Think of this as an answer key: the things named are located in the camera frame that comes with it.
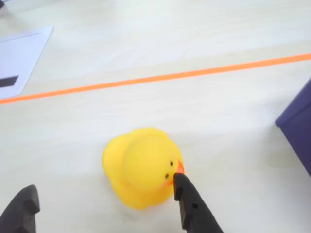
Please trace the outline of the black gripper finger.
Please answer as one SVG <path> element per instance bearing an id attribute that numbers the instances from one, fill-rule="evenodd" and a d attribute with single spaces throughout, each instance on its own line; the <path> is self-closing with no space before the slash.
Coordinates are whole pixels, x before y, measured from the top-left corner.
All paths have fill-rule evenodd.
<path id="1" fill-rule="evenodd" d="M 36 233 L 35 215 L 40 212 L 35 185 L 21 189 L 0 216 L 2 233 Z"/>
<path id="2" fill-rule="evenodd" d="M 199 192 L 182 173 L 173 176 L 174 199 L 179 202 L 181 226 L 187 233 L 223 233 Z"/>

